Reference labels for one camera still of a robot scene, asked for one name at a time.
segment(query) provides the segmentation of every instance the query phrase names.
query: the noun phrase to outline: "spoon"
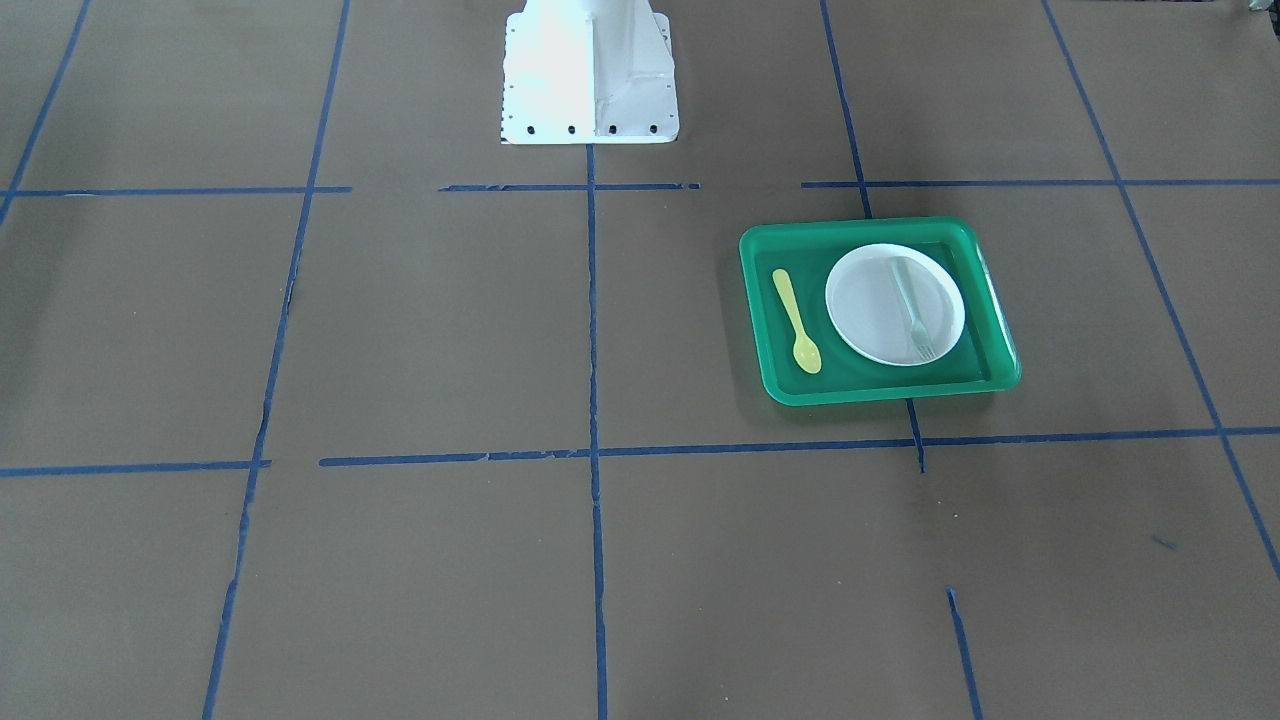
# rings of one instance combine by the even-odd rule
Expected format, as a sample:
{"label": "spoon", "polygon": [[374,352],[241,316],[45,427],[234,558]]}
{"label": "spoon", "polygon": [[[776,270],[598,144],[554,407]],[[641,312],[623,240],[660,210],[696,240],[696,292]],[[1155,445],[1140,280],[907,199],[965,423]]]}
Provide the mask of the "spoon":
{"label": "spoon", "polygon": [[796,293],[791,287],[791,275],[782,268],[773,270],[773,287],[778,290],[782,306],[787,309],[787,318],[791,318],[791,327],[796,331],[796,343],[791,347],[791,355],[795,356],[796,365],[800,365],[801,370],[810,375],[817,374],[822,369],[822,354],[818,352],[818,346],[804,332],[804,323],[800,322],[800,309],[796,306]]}

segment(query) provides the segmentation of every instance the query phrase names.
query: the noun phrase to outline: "fork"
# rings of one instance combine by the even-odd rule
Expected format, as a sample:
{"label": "fork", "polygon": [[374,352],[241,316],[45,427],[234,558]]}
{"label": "fork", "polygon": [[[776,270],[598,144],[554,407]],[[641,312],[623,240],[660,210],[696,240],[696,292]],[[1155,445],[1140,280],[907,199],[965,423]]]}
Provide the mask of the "fork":
{"label": "fork", "polygon": [[902,297],[902,305],[906,306],[906,316],[911,322],[911,343],[915,346],[915,352],[925,363],[937,360],[938,354],[933,351],[929,331],[924,327],[924,320],[920,319],[920,309],[915,305],[915,293],[911,292],[911,278],[906,269],[906,258],[893,258],[890,260],[890,265],[893,268],[893,281],[897,282],[897,293]]}

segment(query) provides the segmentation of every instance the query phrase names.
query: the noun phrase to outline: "green tray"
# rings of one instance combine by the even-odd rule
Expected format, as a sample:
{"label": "green tray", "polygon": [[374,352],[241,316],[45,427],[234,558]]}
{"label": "green tray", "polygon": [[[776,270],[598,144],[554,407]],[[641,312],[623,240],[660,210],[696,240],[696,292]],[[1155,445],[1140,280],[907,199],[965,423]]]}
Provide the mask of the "green tray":
{"label": "green tray", "polygon": [[[882,365],[845,345],[827,314],[827,274],[846,252],[892,242],[924,252],[946,268],[964,297],[960,342],[941,359],[914,368]],[[902,218],[756,225],[740,243],[746,300],[764,389],[783,405],[829,405],[1009,389],[1023,366],[991,284],[977,234],[956,218]],[[810,375],[791,356],[795,334],[772,273],[791,274],[805,331],[822,350]]]}

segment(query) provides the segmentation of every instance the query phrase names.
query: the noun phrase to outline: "white metal base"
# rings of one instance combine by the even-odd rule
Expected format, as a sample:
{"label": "white metal base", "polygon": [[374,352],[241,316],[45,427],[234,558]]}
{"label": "white metal base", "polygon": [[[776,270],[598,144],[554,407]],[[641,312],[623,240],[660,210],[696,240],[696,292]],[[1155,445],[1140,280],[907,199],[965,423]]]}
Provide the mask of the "white metal base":
{"label": "white metal base", "polygon": [[[566,0],[550,4],[566,5]],[[530,0],[507,19],[502,141],[671,142],[680,133],[671,22],[648,0]]]}

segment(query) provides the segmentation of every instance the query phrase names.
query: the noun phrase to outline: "white plate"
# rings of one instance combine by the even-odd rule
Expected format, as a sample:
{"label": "white plate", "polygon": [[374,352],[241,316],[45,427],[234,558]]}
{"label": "white plate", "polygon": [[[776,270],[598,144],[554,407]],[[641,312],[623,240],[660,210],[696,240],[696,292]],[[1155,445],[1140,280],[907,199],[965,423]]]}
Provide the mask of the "white plate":
{"label": "white plate", "polygon": [[841,258],[827,275],[827,313],[840,337],[859,355],[884,365],[923,365],[929,360],[911,341],[906,302],[893,279],[899,258],[934,359],[950,352],[964,332],[960,288],[942,265],[910,247],[864,245]]}

